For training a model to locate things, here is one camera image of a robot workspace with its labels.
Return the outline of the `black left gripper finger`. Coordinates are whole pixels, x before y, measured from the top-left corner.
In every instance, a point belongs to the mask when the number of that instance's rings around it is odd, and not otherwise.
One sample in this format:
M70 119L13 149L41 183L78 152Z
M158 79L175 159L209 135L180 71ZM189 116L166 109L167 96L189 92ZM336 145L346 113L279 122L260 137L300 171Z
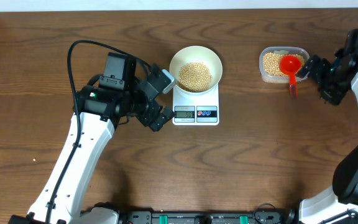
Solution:
M170 121L175 115L175 112L170 113L169 115L161 113L154 121L151 122L149 128L152 131L160 131L164 124Z
M166 117L174 117L175 112L168 106L164 107L162 114Z

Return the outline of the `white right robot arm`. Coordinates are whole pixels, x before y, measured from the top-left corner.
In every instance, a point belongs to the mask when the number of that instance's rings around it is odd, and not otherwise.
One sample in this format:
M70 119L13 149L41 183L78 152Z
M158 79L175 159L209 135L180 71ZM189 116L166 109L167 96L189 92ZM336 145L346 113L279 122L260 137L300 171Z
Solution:
M311 78L320 96L338 105L352 91L358 105L358 29L348 32L343 48L328 62L312 56L297 73ZM358 223L358 145L336 167L330 187L302 200L296 223Z

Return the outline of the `red measuring scoop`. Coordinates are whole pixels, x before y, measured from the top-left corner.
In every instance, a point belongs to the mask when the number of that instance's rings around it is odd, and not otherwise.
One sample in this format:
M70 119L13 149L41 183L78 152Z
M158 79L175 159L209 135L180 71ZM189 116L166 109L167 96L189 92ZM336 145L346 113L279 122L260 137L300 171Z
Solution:
M301 68L300 60L292 55L282 57L279 64L280 71L289 76L289 90L292 99L298 98L298 89L296 85L296 73Z

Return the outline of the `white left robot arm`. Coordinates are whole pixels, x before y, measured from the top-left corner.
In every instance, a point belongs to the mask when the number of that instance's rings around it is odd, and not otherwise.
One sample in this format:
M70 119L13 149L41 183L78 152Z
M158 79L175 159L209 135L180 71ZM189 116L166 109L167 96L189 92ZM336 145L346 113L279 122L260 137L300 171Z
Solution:
M108 54L104 73L77 93L67 140L42 193L26 216L13 215L10 223L126 223L126 216L109 204L88 212L81 208L99 157L121 118L136 117L159 131L174 117L172 109L155 100L175 86L174 77L153 65L144 68L147 77L141 80L135 77L138 63L133 56Z

